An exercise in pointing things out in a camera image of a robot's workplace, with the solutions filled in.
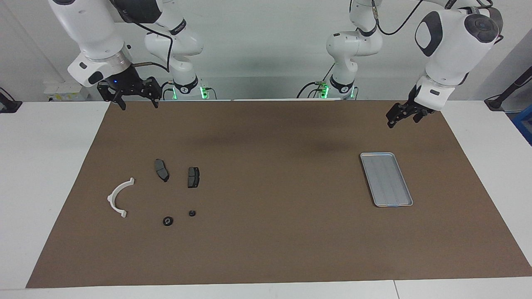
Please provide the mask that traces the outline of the blue crate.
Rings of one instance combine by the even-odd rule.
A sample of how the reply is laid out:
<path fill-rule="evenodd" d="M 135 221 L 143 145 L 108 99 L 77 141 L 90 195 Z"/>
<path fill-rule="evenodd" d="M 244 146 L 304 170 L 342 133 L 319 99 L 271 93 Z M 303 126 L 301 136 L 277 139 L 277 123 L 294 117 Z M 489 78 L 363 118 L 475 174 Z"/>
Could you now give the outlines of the blue crate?
<path fill-rule="evenodd" d="M 532 146 L 532 105 L 515 115 L 511 121 L 525 140 Z"/>

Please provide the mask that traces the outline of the curved dark brake pad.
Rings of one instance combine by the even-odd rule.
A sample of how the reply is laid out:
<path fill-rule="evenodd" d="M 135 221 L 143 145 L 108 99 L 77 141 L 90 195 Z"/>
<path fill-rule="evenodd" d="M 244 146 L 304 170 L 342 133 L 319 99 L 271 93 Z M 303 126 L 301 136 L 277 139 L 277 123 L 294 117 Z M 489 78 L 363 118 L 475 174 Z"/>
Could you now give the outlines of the curved dark brake pad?
<path fill-rule="evenodd" d="M 168 170 L 165 166 L 165 162 L 161 159 L 156 159 L 155 162 L 154 162 L 154 167 L 155 167 L 155 171 L 156 171 L 156 174 L 158 175 L 158 177 L 163 181 L 163 182 L 168 182 L 169 180 L 169 173 L 168 173 Z"/>

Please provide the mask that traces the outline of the silver metal tray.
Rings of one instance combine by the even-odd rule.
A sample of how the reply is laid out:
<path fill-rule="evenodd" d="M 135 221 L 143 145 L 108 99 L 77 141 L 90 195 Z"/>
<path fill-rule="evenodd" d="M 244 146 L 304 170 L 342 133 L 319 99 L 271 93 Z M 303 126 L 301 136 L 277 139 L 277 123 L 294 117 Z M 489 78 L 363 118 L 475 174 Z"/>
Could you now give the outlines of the silver metal tray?
<path fill-rule="evenodd" d="M 414 204 L 397 157 L 392 152 L 363 152 L 360 159 L 376 207 L 407 207 Z"/>

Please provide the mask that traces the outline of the white curved plastic bracket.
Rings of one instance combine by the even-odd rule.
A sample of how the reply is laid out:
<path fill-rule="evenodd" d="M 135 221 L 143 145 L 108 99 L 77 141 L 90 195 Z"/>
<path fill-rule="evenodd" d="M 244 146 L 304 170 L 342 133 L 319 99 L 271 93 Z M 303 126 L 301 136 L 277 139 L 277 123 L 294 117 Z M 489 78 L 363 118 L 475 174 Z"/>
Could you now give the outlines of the white curved plastic bracket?
<path fill-rule="evenodd" d="M 134 183 L 135 183 L 135 178 L 133 177 L 129 178 L 128 181 L 122 182 L 120 185 L 116 186 L 116 188 L 107 197 L 107 201 L 110 204 L 110 207 L 112 208 L 112 210 L 120 214 L 120 216 L 124 219 L 127 217 L 127 211 L 124 209 L 120 209 L 116 206 L 116 198 L 123 189 L 129 186 L 133 186 Z"/>

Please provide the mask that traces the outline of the black table clamp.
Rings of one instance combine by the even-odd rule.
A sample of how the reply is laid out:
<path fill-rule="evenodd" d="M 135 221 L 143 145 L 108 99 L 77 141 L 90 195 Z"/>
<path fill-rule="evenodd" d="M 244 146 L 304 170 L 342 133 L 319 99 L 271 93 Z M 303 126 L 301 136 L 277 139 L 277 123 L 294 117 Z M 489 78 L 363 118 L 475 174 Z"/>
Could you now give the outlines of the black table clamp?
<path fill-rule="evenodd" d="M 22 104 L 22 101 L 15 100 L 8 91 L 0 87 L 0 114 L 15 113 Z"/>

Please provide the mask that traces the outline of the brown table mat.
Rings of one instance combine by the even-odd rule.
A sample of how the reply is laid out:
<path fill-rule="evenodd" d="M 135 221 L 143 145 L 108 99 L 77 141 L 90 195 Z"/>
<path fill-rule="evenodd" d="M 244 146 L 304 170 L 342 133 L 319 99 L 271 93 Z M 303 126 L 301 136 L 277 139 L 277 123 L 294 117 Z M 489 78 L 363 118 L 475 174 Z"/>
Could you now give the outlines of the brown table mat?
<path fill-rule="evenodd" d="M 390 129 L 391 106 L 110 105 L 27 287 L 532 276 L 444 117 Z M 412 206 L 374 205 L 363 152 L 397 157 Z"/>

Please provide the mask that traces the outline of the white box with labels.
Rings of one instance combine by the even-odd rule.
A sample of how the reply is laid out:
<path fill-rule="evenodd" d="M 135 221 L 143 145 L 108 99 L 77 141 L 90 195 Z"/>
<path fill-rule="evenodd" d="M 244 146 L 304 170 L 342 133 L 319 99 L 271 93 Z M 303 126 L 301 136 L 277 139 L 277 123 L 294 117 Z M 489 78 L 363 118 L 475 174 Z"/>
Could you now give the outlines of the white box with labels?
<path fill-rule="evenodd" d="M 47 101 L 88 101 L 88 89 L 79 83 L 46 84 L 43 96 Z"/>

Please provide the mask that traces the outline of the black stand with pole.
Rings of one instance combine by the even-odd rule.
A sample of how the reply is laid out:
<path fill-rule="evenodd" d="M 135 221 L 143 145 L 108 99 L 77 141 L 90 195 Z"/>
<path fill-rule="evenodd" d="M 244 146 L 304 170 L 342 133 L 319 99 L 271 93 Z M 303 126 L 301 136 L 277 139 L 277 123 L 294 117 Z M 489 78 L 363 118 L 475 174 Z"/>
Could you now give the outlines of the black stand with pole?
<path fill-rule="evenodd" d="M 484 103 L 492 111 L 504 111 L 502 108 L 503 102 L 512 95 L 515 91 L 524 87 L 527 83 L 532 81 L 532 66 L 530 66 L 523 74 L 521 74 L 506 90 L 502 93 L 488 97 Z"/>

